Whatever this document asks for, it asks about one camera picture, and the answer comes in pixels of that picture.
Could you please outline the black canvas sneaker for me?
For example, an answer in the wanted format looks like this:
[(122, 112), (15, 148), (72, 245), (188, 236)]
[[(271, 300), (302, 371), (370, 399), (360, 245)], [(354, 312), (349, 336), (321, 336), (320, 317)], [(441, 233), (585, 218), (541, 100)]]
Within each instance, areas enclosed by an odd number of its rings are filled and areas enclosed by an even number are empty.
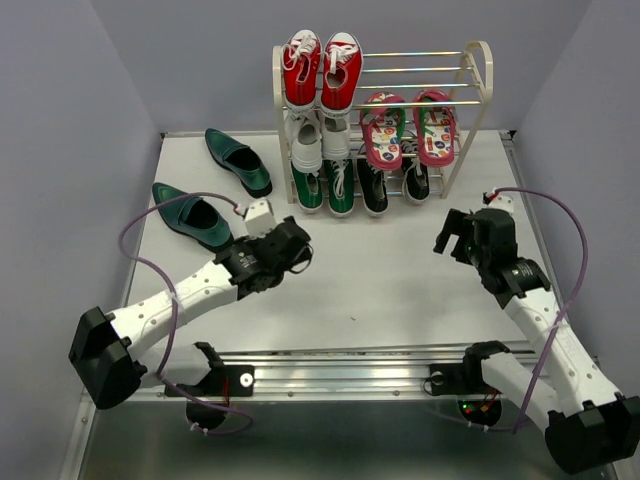
[(402, 172), (404, 175), (402, 192), (405, 199), (415, 205), (426, 202), (430, 195), (429, 173), (417, 157), (417, 143), (411, 140), (402, 140), (403, 152)]
[(357, 161), (356, 170), (365, 210), (373, 217), (383, 215), (388, 208), (384, 173), (364, 159)]

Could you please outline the pink letter sandal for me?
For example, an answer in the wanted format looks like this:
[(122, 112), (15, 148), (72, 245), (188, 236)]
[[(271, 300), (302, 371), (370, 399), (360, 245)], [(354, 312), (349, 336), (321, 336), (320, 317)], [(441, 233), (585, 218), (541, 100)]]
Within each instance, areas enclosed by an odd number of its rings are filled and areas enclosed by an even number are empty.
[(455, 135), (457, 122), (453, 106), (439, 105), (450, 98), (436, 89), (423, 90), (417, 94), (416, 103), (433, 103), (436, 106), (418, 106), (413, 109), (417, 135), (417, 159), (431, 168), (450, 165), (455, 159)]
[(375, 169), (391, 172), (402, 164), (401, 138), (406, 112), (398, 107), (404, 100), (391, 92), (376, 92), (368, 100), (370, 106), (360, 112), (359, 124), (367, 162)]

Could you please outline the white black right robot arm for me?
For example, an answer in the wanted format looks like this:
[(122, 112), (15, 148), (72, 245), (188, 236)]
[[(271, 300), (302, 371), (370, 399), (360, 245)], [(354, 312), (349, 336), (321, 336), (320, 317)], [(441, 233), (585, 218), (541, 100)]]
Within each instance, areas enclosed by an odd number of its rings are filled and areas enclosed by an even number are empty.
[(519, 256), (516, 225), (501, 209), (448, 212), (434, 250), (457, 238), (452, 257), (477, 270), (485, 290), (524, 334), (545, 372), (528, 370), (503, 343), (469, 346), (458, 363), (430, 365), (430, 394), (496, 391), (523, 408), (566, 473), (632, 457), (639, 445), (639, 399), (627, 397), (599, 369), (566, 322), (551, 284)]

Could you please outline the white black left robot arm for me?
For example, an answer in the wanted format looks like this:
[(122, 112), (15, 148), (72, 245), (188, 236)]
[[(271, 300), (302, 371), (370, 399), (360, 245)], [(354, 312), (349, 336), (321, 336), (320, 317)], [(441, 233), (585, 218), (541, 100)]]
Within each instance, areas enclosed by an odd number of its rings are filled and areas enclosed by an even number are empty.
[(311, 237), (291, 216), (259, 237), (240, 237), (204, 267), (135, 305), (83, 313), (68, 358), (100, 410), (132, 396), (149, 371), (140, 359), (175, 330), (216, 308), (279, 285), (312, 259)]

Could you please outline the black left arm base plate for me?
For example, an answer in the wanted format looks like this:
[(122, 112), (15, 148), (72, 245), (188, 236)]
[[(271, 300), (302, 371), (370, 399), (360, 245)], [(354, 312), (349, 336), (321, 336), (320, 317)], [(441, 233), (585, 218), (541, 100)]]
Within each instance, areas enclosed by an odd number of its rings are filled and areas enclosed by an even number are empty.
[(194, 397), (251, 397), (254, 391), (253, 365), (226, 365), (209, 370), (199, 382), (177, 383), (176, 386)]

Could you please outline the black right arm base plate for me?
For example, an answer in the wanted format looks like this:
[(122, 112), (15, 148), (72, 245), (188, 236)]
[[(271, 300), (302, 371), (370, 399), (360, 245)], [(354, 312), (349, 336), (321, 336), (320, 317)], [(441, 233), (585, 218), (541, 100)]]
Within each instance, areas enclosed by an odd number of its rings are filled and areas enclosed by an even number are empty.
[(465, 367), (462, 363), (431, 364), (421, 385), (431, 396), (485, 395), (497, 390), (506, 392), (517, 385), (518, 377), (505, 367), (482, 362), (478, 367)]

